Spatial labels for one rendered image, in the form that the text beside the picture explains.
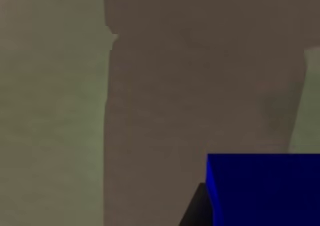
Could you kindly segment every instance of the brown path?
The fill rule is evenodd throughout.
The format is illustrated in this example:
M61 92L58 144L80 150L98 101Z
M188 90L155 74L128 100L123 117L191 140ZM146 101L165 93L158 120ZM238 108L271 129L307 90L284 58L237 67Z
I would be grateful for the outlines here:
M106 2L106 225L178 225L207 153L288 152L316 0Z

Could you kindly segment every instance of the blue box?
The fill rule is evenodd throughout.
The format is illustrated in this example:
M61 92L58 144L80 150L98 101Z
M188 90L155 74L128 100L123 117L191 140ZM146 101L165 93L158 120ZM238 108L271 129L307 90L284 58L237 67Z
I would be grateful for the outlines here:
M320 226L320 154L209 154L214 226Z

